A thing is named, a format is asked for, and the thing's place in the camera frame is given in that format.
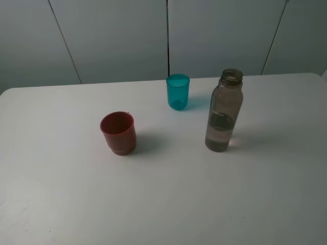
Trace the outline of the teal translucent plastic cup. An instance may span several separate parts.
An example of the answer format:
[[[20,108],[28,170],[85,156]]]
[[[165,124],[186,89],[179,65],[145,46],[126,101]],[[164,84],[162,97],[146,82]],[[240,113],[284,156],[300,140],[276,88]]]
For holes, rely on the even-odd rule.
[[[188,104],[190,78],[183,74],[167,77],[168,104],[174,110],[182,110]]]

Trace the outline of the smoky translucent plastic bottle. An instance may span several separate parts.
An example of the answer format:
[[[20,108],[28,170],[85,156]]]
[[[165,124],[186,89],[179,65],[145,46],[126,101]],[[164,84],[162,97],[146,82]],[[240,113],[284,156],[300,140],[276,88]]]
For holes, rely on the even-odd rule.
[[[223,152],[228,148],[243,102],[242,86],[242,72],[228,68],[212,92],[205,136],[205,145],[211,151]]]

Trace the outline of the red plastic cup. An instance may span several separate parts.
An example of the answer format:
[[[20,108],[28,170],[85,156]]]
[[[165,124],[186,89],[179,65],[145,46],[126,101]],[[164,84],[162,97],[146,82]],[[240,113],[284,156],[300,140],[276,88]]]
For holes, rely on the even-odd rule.
[[[134,118],[128,112],[117,111],[106,115],[100,123],[100,129],[116,155],[125,156],[135,149]]]

